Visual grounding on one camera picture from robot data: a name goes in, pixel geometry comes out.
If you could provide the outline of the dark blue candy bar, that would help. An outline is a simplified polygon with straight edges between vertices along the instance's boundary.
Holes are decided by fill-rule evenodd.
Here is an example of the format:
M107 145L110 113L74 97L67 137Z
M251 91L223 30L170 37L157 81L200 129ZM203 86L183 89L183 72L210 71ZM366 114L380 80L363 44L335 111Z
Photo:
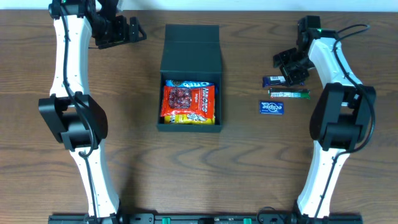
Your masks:
M262 87L265 88L267 86L286 86L290 87L293 85L301 85L304 86L304 82L301 82L300 80L293 80L289 77L286 76L265 76L262 78Z

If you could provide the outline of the green and white candy bar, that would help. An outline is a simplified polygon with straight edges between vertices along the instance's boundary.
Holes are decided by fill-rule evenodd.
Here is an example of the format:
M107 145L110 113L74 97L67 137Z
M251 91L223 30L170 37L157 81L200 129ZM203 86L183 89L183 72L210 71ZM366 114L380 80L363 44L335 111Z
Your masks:
M270 88L268 94L271 98L310 99L310 91L307 89Z

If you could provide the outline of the blue Eclipse gum pack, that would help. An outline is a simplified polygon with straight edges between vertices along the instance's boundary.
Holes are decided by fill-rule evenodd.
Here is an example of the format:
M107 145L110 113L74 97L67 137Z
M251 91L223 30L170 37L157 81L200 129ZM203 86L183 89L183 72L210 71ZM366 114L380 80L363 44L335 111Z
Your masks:
M283 115L284 104L283 102L276 102L276 101L260 101L259 112L260 114Z

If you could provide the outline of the black gift box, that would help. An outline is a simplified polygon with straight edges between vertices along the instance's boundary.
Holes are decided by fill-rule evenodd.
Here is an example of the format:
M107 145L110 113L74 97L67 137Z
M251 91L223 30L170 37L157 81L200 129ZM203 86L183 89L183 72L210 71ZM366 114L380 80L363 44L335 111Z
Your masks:
M165 42L160 64L158 111L161 111L166 80L214 83L215 124L165 124L157 118L162 132L219 133L223 128L223 58L218 25L165 26Z

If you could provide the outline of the blue Oreo cookie pack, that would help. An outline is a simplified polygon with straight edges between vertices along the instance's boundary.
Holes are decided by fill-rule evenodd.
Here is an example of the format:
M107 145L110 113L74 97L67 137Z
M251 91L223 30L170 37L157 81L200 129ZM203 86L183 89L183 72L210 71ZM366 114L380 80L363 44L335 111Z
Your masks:
M199 81L181 81L181 80L166 80L165 85L176 88L203 88L208 86L214 86L211 82L199 82Z

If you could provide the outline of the red snack bag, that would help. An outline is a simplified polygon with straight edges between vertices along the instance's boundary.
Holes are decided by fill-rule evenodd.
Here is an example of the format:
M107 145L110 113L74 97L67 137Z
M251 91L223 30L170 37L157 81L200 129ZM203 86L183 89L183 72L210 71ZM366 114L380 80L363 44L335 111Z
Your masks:
M212 119L215 113L215 86L182 88L165 86L160 116L195 114Z

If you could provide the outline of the yellow sunflower seed bag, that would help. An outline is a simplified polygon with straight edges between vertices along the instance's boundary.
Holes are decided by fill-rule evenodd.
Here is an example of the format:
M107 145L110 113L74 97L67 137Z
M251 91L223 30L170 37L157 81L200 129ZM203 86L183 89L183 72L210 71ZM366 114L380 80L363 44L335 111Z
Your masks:
M197 114L175 114L164 117L165 124L199 124L214 125L215 117L205 118Z

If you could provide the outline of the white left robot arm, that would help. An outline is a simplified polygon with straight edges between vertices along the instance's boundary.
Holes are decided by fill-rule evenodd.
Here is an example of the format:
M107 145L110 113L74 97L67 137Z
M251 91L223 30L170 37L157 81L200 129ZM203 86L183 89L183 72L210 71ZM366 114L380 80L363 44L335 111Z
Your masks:
M39 100L39 113L55 140L74 159L88 199L82 215L51 215L49 223L137 223L140 216L125 214L106 162L108 120L93 99L88 81L90 40L99 49L146 39L136 17L121 15L122 2L62 1L49 4L57 38L55 75L48 98Z

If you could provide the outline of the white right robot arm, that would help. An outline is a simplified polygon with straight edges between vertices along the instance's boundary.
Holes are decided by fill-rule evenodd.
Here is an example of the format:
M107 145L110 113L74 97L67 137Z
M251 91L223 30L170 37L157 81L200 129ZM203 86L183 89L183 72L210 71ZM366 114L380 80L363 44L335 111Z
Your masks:
M289 86L315 68L323 91L310 119L313 157L306 183L284 223L362 223L360 214L332 214L330 201L347 158L362 150L373 135L376 91L363 85L341 49L340 31L323 29L319 16L297 24L297 46L274 55Z

